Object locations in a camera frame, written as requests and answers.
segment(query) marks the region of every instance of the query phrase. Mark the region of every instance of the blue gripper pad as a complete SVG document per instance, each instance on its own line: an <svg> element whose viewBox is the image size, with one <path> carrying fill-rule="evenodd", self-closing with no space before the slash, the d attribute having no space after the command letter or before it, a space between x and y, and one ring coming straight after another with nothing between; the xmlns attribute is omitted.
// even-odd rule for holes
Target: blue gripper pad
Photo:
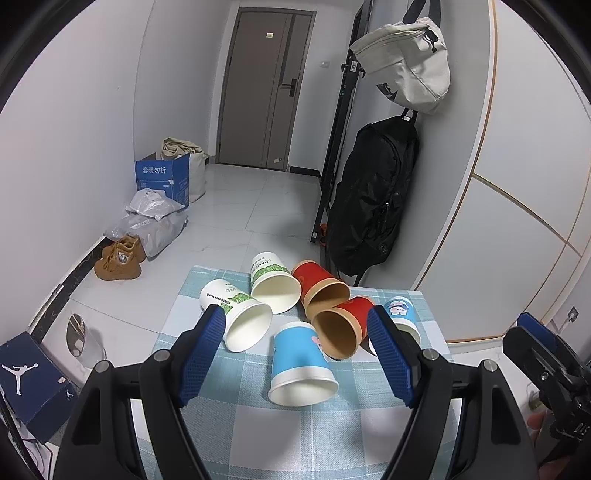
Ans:
<svg viewBox="0 0 591 480"><path fill-rule="evenodd" d="M414 400L410 367L382 322L376 308L371 309L368 313L368 333L392 393L404 401L407 407L410 406Z"/></svg>
<svg viewBox="0 0 591 480"><path fill-rule="evenodd" d="M531 314L522 313L517 319L517 326L523 327L530 332L548 351L555 353L558 350L558 341L556 335L538 322Z"/></svg>
<svg viewBox="0 0 591 480"><path fill-rule="evenodd" d="M219 306L212 305L207 308L193 330L182 334L193 334L197 338L196 340L195 338L192 339L194 345L188 351L181 370L177 394L180 407L184 407L189 403L189 400L199 395L213 357L215 357L222 341L225 329L226 315L224 311Z"/></svg>

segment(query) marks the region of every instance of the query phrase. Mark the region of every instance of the person's hand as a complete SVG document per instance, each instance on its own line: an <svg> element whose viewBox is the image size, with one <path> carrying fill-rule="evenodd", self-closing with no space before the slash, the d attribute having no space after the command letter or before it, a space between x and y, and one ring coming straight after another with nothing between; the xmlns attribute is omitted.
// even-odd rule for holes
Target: person's hand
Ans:
<svg viewBox="0 0 591 480"><path fill-rule="evenodd" d="M539 413L532 413L532 415L530 415L530 417L527 419L528 427L534 430L534 432L531 434L531 440L534 443L540 434L540 429L542 428L542 422L544 421L545 416L546 412L541 411ZM542 465L538 471L540 480L554 480L564 469L569 460L570 457L564 457Z"/></svg>

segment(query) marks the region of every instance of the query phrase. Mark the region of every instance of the red paper cup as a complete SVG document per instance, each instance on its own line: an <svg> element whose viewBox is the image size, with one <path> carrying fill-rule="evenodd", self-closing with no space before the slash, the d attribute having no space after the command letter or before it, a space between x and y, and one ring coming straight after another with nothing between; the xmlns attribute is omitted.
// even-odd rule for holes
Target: red paper cup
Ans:
<svg viewBox="0 0 591 480"><path fill-rule="evenodd" d="M355 297L314 317L312 326L326 355L337 360L353 356L367 335L368 312L373 306L370 299Z"/></svg>
<svg viewBox="0 0 591 480"><path fill-rule="evenodd" d="M349 299L349 286L334 278L313 260L300 262L291 274L301 284L300 299L310 321L322 310L335 307Z"/></svg>

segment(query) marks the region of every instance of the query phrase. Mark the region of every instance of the jordan logo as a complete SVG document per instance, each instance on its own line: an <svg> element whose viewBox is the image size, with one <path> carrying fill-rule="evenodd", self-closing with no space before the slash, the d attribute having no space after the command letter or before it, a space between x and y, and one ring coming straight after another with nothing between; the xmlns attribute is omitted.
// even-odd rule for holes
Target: jordan logo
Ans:
<svg viewBox="0 0 591 480"><path fill-rule="evenodd" d="M22 367L15 367L13 365L12 368L8 368L3 365L2 368L4 370L6 370L7 372L12 373L15 376L15 378L17 379L17 395L22 396L21 377L23 376L24 373L28 372L29 370L33 370L33 368L37 368L38 366L39 366L38 364L35 364L32 367L27 367L26 365L23 365Z"/></svg>

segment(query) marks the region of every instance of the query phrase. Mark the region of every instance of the green patterned paper cup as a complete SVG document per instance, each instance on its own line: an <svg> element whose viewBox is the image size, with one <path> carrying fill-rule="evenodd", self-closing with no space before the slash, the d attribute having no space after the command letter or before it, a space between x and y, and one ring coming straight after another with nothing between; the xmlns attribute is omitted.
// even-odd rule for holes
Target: green patterned paper cup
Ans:
<svg viewBox="0 0 591 480"><path fill-rule="evenodd" d="M215 304L226 313L223 341L231 352L243 352L258 343L273 319L269 305L252 298L222 278L205 285L199 301L203 310Z"/></svg>
<svg viewBox="0 0 591 480"><path fill-rule="evenodd" d="M263 252L252 259L251 295L273 313L283 313L300 299L301 285L277 255Z"/></svg>

